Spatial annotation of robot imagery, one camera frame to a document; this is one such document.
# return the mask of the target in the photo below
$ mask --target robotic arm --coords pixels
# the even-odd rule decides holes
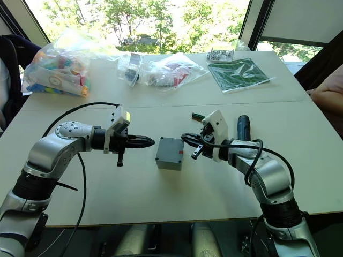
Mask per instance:
[[[109,128],[79,122],[59,124],[52,134],[40,139],[31,149],[14,188],[0,207],[0,257],[25,255],[25,248],[38,243],[49,205],[71,159],[92,149],[118,153],[117,166],[123,166],[125,148],[144,148],[155,142],[144,136],[128,135],[130,114],[122,106],[112,113]]]
[[[246,175],[257,155],[259,143],[228,140],[228,126],[219,110],[206,116],[202,123],[204,128],[201,135],[186,133],[181,136],[184,142],[197,147],[191,157],[196,160],[202,153],[216,162],[228,161],[229,165]],[[235,148],[237,145],[255,149]],[[319,257],[306,219],[294,199],[289,175],[283,166],[262,152],[248,176],[272,242],[270,253],[274,252],[273,256],[299,256],[302,253],[301,256]]]

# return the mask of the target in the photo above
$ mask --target floor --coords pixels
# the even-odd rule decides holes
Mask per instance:
[[[209,224],[217,238],[218,244],[222,251],[222,255],[224,257],[246,256],[242,254],[240,250],[242,246],[241,240],[243,240],[245,235],[249,235],[250,233],[251,223],[249,220],[220,221],[210,222]],[[190,223],[169,223],[162,224],[161,227],[161,252],[166,254],[168,253],[191,257],[192,248],[190,239]],[[104,226],[101,228],[79,229],[72,243],[70,244],[65,257],[112,256],[117,245],[121,241],[121,238],[124,236],[128,228],[129,226],[120,225]],[[259,229],[259,233],[261,233],[261,230],[263,230],[264,228],[263,226],[260,226]],[[57,238],[62,230],[63,229],[60,228],[46,228],[39,246],[34,251],[27,253],[26,256],[59,256],[62,247],[66,243],[68,236],[71,233],[71,229],[65,230],[62,233],[61,237],[43,255],[39,254],[41,254]],[[342,231],[343,223],[338,223],[335,225],[331,225],[314,234],[314,239],[317,243],[322,257],[340,255],[341,250],[339,246],[341,244]],[[259,244],[257,247],[262,251],[262,248],[264,246],[262,244]]]

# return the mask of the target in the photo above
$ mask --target black cylinder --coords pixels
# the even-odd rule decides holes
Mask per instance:
[[[51,196],[56,182],[57,179],[40,178],[23,170],[12,192],[24,199],[41,201]]]
[[[105,132],[106,130],[100,127],[95,128],[91,142],[92,149],[103,150],[103,145],[105,143]]]
[[[242,115],[238,118],[237,122],[237,135],[238,140],[250,141],[250,121],[247,115]]]
[[[224,140],[223,143],[221,143],[222,145],[230,145],[231,141],[229,140]],[[229,148],[228,147],[223,147],[219,149],[218,152],[218,157],[219,159],[221,159],[222,161],[227,161],[228,160],[228,153],[229,153]]]
[[[296,226],[302,220],[301,211],[294,198],[279,205],[261,203],[261,209],[267,223],[276,228]]]

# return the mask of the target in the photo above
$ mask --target white table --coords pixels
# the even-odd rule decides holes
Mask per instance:
[[[202,105],[183,107],[128,108],[132,114],[130,134],[153,138],[146,149],[128,149],[124,167],[116,155],[102,151],[84,153],[88,195],[82,225],[216,220],[257,217],[261,211],[243,175],[227,163],[203,156],[190,157],[193,148],[184,146],[182,171],[159,170],[155,155],[160,137],[178,138],[184,132],[198,133],[201,123],[190,114],[208,114],[220,109],[236,137],[238,116],[251,121],[252,138],[282,154],[295,172],[295,199],[311,214],[343,211],[343,141],[309,101]],[[111,109],[87,109],[64,120],[106,126]],[[60,110],[21,111],[0,138],[0,196],[5,197],[27,159],[31,146]],[[56,187],[47,209],[48,225],[74,225],[82,200],[82,174],[74,158],[61,182],[75,192]]]
[[[187,56],[207,69],[206,54]],[[157,61],[164,57],[165,55],[146,55],[144,60]],[[68,110],[76,105],[96,101],[121,103],[125,107],[310,101],[307,93],[274,52],[236,52],[234,56],[235,59],[247,57],[251,57],[268,77],[274,79],[256,88],[223,94],[212,75],[208,73],[172,93],[161,93],[154,87],[145,85],[130,88],[117,78],[116,61],[94,61],[90,75],[92,85],[89,98],[38,93],[30,96],[22,110]]]

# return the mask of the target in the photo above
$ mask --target black cable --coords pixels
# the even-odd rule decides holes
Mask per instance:
[[[59,122],[62,118],[64,118],[65,116],[67,116],[68,114],[71,114],[72,112],[77,111],[78,109],[81,109],[83,107],[87,107],[90,105],[98,105],[98,104],[103,104],[103,105],[111,105],[111,106],[115,106],[118,107],[120,104],[117,103],[108,103],[108,102],[94,102],[94,103],[86,103],[86,104],[82,104],[79,106],[76,106],[72,109],[70,109],[69,111],[66,111],[64,114],[62,114],[61,116],[59,116],[57,119],[55,119],[50,126],[47,128],[47,130],[44,132],[42,137],[46,137],[49,133],[49,131],[56,125],[57,122]]]
[[[253,237],[255,235],[257,226],[259,225],[259,223],[263,220],[264,216],[263,214],[261,216],[259,216],[259,218],[257,219],[256,223],[253,225],[252,227],[252,231],[250,234],[250,239],[249,239],[249,257],[252,257],[252,246],[253,246]]]
[[[259,148],[258,148],[257,154],[256,154],[256,156],[255,156],[255,158],[254,158],[252,164],[250,165],[248,171],[247,171],[246,174],[244,175],[245,184],[248,185],[248,186],[251,186],[250,181],[249,181],[249,177],[250,177],[250,174],[253,172],[253,169],[255,168],[255,165],[256,165],[256,163],[258,162],[258,159],[259,159],[260,156],[261,156],[262,148],[263,148],[263,142],[262,142],[261,139],[253,140],[253,142],[259,142]]]
[[[86,206],[86,196],[87,196],[87,181],[86,181],[86,168],[85,168],[85,163],[84,161],[82,160],[82,157],[80,155],[80,153],[77,154],[77,156],[79,157],[79,160],[81,162],[81,165],[82,165],[82,173],[83,173],[83,178],[84,178],[84,198],[83,198],[83,202],[82,202],[82,207],[81,207],[81,212],[80,212],[80,215],[79,215],[79,218],[77,220],[77,223],[73,229],[73,231],[71,232],[71,235],[68,239],[68,241],[66,242],[66,244],[64,245],[64,248],[61,252],[61,254],[59,255],[59,257],[62,257],[65,253],[65,251],[67,250],[73,236],[75,235],[75,232],[76,230],[78,229],[79,225],[80,225],[80,222],[81,222],[81,219],[82,219],[82,216],[84,214],[84,210],[85,210],[85,206]]]
[[[245,145],[215,145],[213,143],[209,143],[205,140],[204,136],[201,135],[201,139],[203,141],[203,143],[205,145],[208,145],[208,146],[211,146],[211,147],[215,147],[215,148],[246,148],[246,149],[256,149],[258,150],[259,149],[259,146],[245,146]],[[286,160],[286,158],[284,158],[281,154],[273,151],[273,150],[270,150],[268,148],[262,148],[262,151],[265,151],[267,153],[270,153],[272,155],[275,155],[277,156],[278,158],[280,158],[284,163],[285,165],[287,166],[288,170],[289,170],[289,174],[290,174],[290,186],[292,187],[292,189],[294,189],[294,171],[293,171],[293,168],[292,166],[289,164],[289,162]]]

